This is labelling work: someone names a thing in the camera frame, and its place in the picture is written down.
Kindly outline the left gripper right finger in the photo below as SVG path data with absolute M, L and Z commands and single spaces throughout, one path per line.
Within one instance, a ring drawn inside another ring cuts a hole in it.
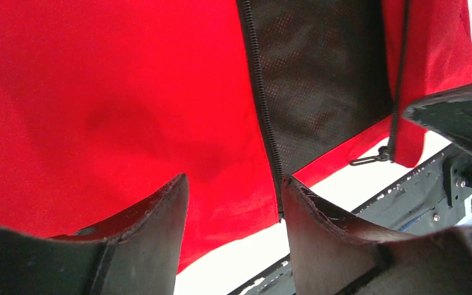
M 298 294 L 472 294 L 472 226 L 416 236 L 358 217 L 283 180 Z

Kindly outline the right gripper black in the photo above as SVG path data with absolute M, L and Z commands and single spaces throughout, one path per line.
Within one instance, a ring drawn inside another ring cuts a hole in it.
M 427 95 L 408 105 L 403 117 L 472 155 L 472 84 Z M 471 155 L 455 155 L 443 163 L 444 190 L 450 208 L 459 206 L 472 194 Z

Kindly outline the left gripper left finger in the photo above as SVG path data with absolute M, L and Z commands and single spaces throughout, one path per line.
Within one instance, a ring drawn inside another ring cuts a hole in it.
M 0 227 L 0 294 L 172 294 L 188 200 L 180 174 L 74 235 Z

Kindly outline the red jacket black lining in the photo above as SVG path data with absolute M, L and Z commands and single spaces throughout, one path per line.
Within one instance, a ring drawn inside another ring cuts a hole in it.
M 0 226 L 70 234 L 184 173 L 183 270 L 470 83 L 466 1 L 0 1 Z

